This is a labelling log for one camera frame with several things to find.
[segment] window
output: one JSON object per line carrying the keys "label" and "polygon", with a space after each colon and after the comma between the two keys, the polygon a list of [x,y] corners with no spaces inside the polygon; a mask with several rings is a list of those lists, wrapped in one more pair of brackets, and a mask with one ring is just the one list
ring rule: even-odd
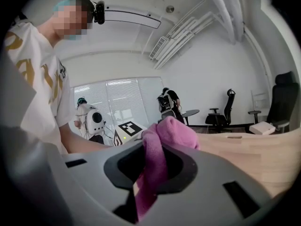
{"label": "window", "polygon": [[[106,126],[114,132],[115,126],[127,121],[135,121],[145,127],[158,122],[161,114],[158,109],[157,97],[162,93],[161,78],[131,78],[123,80],[103,81],[99,83],[75,87],[74,106],[77,100],[85,97],[88,104],[95,106],[106,121]],[[71,129],[78,130],[73,122]],[[106,129],[106,134],[113,134]],[[112,140],[104,136],[107,145],[113,145]]]}

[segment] neck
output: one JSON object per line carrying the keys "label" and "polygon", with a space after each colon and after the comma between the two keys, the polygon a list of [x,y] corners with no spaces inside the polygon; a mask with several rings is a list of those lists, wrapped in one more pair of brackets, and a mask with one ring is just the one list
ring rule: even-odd
{"label": "neck", "polygon": [[41,33],[50,43],[52,47],[54,47],[60,40],[62,40],[55,32],[52,24],[52,18],[47,20],[45,23],[41,24],[37,27],[39,33]]}

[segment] light wood surface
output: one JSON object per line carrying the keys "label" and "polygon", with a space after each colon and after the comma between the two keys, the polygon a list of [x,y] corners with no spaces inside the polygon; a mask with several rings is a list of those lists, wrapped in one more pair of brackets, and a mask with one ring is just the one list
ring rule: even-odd
{"label": "light wood surface", "polygon": [[301,128],[278,135],[221,133],[198,134],[198,138],[201,151],[227,159],[271,196],[287,190],[301,168]]}

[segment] man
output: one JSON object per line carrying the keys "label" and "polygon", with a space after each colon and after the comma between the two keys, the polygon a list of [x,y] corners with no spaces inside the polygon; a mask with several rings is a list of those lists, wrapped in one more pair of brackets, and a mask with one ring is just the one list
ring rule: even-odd
{"label": "man", "polygon": [[169,88],[164,88],[161,95],[164,95],[166,92],[174,102],[174,104],[171,105],[171,107],[172,107],[173,112],[175,113],[176,118],[180,122],[185,124],[184,123],[184,118],[181,116],[181,113],[179,111],[179,107],[181,105],[181,102],[180,102],[180,99],[179,99],[178,95],[173,90],[170,90]]}
{"label": "man", "polygon": [[24,79],[35,91],[21,128],[43,142],[57,146],[60,153],[84,153],[107,148],[73,133],[68,122],[74,116],[70,103],[69,77],[54,54],[63,39],[74,39],[92,23],[90,0],[64,0],[42,25],[19,21],[5,37],[5,50]]}
{"label": "man", "polygon": [[101,135],[91,135],[88,132],[86,116],[91,109],[95,109],[95,107],[87,104],[84,97],[79,98],[77,100],[77,110],[75,113],[76,119],[74,121],[74,125],[79,129],[80,135],[83,138],[103,144],[103,137]]}

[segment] person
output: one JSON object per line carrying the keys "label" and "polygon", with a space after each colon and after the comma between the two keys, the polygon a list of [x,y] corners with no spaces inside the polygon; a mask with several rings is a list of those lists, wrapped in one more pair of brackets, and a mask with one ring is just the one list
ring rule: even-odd
{"label": "person", "polygon": [[162,90],[162,94],[161,95],[164,95],[165,92],[167,92],[167,94],[169,94],[169,96],[171,97],[171,99],[173,100],[174,102],[174,105],[172,107],[172,110],[173,112],[175,113],[175,116],[176,118],[182,122],[183,124],[185,124],[184,122],[184,118],[181,116],[181,113],[180,113],[180,110],[179,110],[179,107],[181,105],[181,101],[178,97],[178,95],[171,89],[165,87],[163,90]]}
{"label": "person", "polygon": [[74,116],[66,68],[53,47],[63,39],[76,39],[93,20],[90,0],[64,0],[40,26],[20,20],[6,34],[8,57],[34,91],[20,127],[60,153],[85,153],[107,148],[73,133],[68,122]]}
{"label": "person", "polygon": [[91,135],[87,130],[86,115],[91,109],[95,109],[95,107],[89,105],[84,97],[79,98],[77,100],[74,126],[79,129],[80,135],[83,138],[103,144],[103,137],[101,135]]}

